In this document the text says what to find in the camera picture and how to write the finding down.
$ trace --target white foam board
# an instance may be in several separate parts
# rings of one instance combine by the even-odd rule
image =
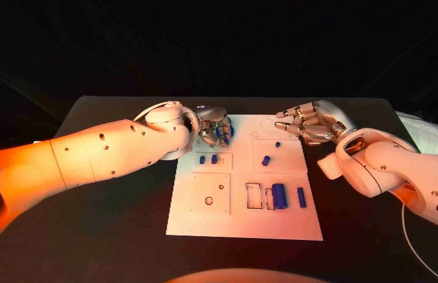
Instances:
[[[194,151],[178,160],[166,234],[322,241],[306,159],[297,137],[274,127],[274,115],[231,115],[231,119],[235,136],[230,147],[211,147],[198,139]],[[201,155],[205,155],[208,162],[212,154],[218,154],[224,161],[217,167],[211,163],[202,167]],[[266,155],[271,157],[269,166],[261,165]],[[199,180],[194,181],[198,179],[194,175],[205,175],[201,179],[207,181],[202,191],[194,189],[194,185],[199,186],[201,183]],[[218,188],[218,183],[225,180],[225,176],[230,176],[228,191],[221,192],[225,189]],[[248,209],[247,183],[261,184],[263,209]],[[284,210],[269,210],[267,207],[266,189],[276,183],[286,185],[289,208]],[[299,187],[306,192],[307,208],[300,207]],[[208,195],[214,199],[211,205],[207,205]]]

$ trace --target black background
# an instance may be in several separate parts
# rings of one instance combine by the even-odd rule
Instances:
[[[372,96],[437,117],[436,0],[0,0],[2,146],[110,96]]]
[[[57,136],[140,113],[175,97],[84,97]],[[227,104],[231,114],[271,114],[315,98],[181,97],[191,108]],[[330,99],[358,126],[413,142],[390,103]],[[264,268],[330,282],[434,282],[403,233],[400,200],[367,198],[343,178],[328,180],[318,160],[335,144],[303,146],[325,241],[168,236],[178,161],[45,199],[0,234],[2,282],[163,282],[215,268]],[[407,211],[411,242],[438,269],[437,226]]]

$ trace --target robotic arm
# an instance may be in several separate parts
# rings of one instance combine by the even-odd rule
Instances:
[[[329,179],[342,175],[358,192],[374,197],[390,191],[414,213],[438,225],[438,155],[421,154],[403,139],[359,129],[329,101],[316,101],[277,114],[293,123],[276,127],[303,136],[312,146],[333,141],[335,153],[319,162]]]
[[[47,197],[80,185],[120,177],[192,151],[201,136],[227,146],[231,121],[222,107],[197,111],[178,101],[57,139],[0,150],[0,232]]]

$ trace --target puzzle board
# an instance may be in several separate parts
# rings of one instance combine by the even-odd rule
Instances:
[[[231,120],[235,128],[231,145],[211,147],[198,139],[194,151],[178,160],[166,234],[322,241],[297,137],[274,127],[274,115],[231,115]],[[271,157],[269,166],[263,166],[266,155]],[[276,183],[286,185],[289,208],[282,210],[270,210],[273,198],[266,195]],[[247,184],[260,184],[261,191]],[[305,189],[307,208],[300,207],[299,187]],[[251,200],[261,194],[261,209],[248,208],[250,189]]]

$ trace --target white cable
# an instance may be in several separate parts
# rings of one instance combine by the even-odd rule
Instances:
[[[426,261],[421,259],[414,247],[413,247],[413,244],[410,242],[410,238],[408,238],[408,233],[407,233],[407,226],[405,226],[405,204],[403,204],[403,226],[404,226],[404,233],[405,233],[405,237],[407,237],[407,242],[408,242],[408,245],[411,247],[411,250],[418,258],[418,260],[423,262],[423,265],[427,267],[427,269],[431,271],[431,273],[434,273],[436,277],[438,277],[438,274],[437,272],[430,268],[430,266],[427,266],[427,263]]]

